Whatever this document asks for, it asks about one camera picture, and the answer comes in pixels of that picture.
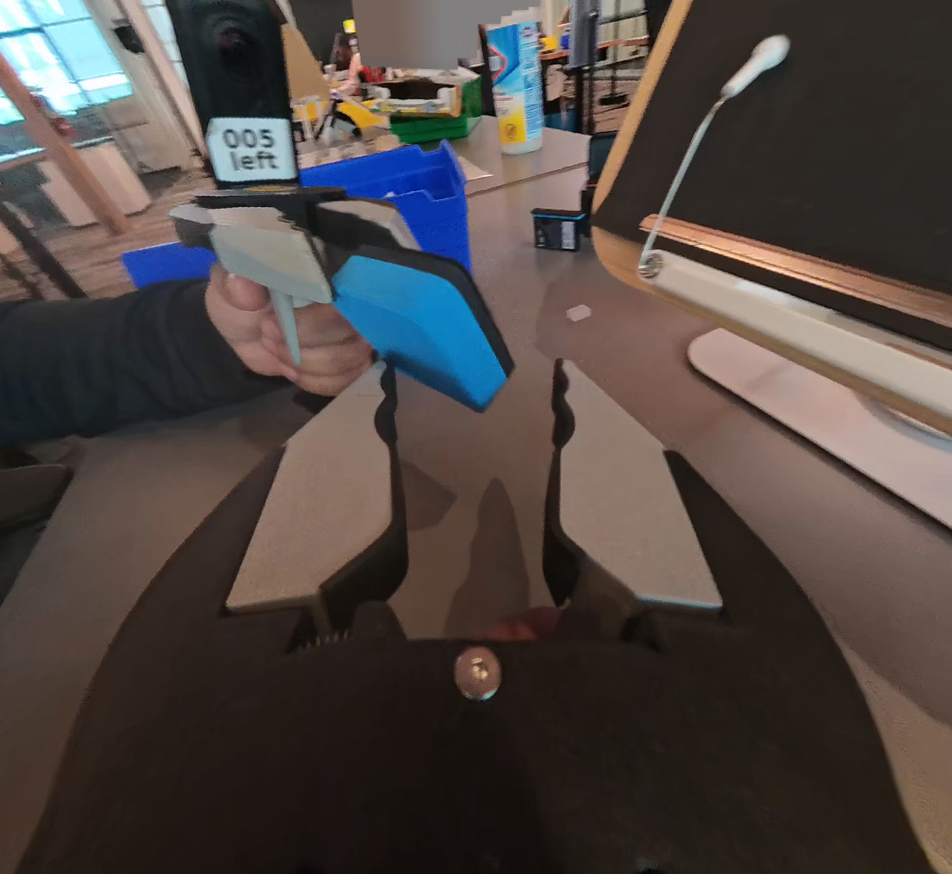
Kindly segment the black battery charger case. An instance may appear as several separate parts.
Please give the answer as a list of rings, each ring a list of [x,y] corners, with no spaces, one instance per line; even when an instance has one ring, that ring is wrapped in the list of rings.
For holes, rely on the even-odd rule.
[[[590,238],[590,217],[593,209],[594,194],[617,134],[618,130],[602,130],[596,131],[589,138],[587,180],[584,188],[580,192],[582,220],[577,228],[578,237],[581,239]]]

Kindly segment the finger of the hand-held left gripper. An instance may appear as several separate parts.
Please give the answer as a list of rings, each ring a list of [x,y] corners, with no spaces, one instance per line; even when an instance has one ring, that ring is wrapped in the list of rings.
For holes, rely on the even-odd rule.
[[[314,206],[311,234],[322,249],[324,265],[337,273],[363,247],[422,248],[398,208],[378,199],[333,200]]]
[[[268,290],[292,362],[301,363],[296,311],[328,305],[334,292],[306,235],[296,228],[262,229],[245,224],[214,224],[209,241],[230,273]]]

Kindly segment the disinfecting wipes canister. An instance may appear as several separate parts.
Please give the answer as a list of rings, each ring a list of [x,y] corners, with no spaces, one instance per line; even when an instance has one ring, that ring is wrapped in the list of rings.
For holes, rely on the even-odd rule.
[[[538,25],[523,21],[486,31],[487,67],[502,153],[541,149],[544,130]]]

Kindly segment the person's left hand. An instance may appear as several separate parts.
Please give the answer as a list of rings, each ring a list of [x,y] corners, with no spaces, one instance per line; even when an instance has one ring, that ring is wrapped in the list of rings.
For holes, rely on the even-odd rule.
[[[211,323],[250,371],[282,377],[303,392],[333,397],[375,362],[372,347],[329,304],[294,309],[300,359],[293,359],[268,290],[219,264],[205,302]]]

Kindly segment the blue whiteboard eraser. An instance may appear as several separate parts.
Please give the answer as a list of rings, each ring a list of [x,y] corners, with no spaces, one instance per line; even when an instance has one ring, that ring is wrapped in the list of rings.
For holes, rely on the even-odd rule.
[[[470,273],[422,250],[362,245],[331,277],[334,305],[377,357],[485,412],[515,367]]]

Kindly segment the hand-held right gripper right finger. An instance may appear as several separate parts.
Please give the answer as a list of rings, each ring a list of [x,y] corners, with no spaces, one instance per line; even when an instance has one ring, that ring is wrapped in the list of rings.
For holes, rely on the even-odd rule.
[[[662,443],[570,360],[551,393],[542,572],[555,606],[603,594],[716,615],[722,596]]]

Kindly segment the printed paper sheet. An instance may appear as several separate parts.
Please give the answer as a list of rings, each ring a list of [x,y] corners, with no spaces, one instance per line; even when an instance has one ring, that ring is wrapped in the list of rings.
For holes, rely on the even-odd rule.
[[[386,154],[404,146],[397,135],[387,130],[383,135],[370,139],[351,137],[327,143],[308,140],[296,147],[297,165],[299,170],[306,170],[369,155]]]

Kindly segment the black panel on stand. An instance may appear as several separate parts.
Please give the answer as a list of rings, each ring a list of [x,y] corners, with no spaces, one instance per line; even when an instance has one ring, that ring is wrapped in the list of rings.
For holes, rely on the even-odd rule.
[[[577,133],[588,133],[593,111],[593,70],[598,59],[601,0],[569,0],[566,73],[574,86]]]

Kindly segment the blue plastic bin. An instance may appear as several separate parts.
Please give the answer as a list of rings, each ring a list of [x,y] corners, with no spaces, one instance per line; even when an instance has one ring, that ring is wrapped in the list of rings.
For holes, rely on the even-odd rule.
[[[336,187],[352,196],[393,203],[422,250],[471,271],[467,178],[446,140],[431,152],[404,146],[306,168],[299,178],[304,187]],[[213,251],[187,248],[179,241],[121,254],[136,289],[171,280],[207,279],[215,261]]]

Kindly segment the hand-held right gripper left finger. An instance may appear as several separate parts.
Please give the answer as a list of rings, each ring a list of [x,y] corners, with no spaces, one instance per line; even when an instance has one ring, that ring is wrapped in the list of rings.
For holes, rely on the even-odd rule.
[[[289,439],[225,606],[350,622],[409,570],[395,375],[375,363]]]

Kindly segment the green flat object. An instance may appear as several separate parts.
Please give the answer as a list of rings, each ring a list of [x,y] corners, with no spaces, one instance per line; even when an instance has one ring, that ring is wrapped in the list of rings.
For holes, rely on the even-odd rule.
[[[482,118],[482,81],[467,68],[387,81],[378,108],[404,144],[466,138]]]

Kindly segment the black wooden book stand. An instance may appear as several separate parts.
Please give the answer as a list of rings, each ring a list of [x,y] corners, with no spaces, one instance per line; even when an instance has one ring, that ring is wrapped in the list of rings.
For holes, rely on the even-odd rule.
[[[673,0],[596,193],[705,378],[950,526],[951,0]]]

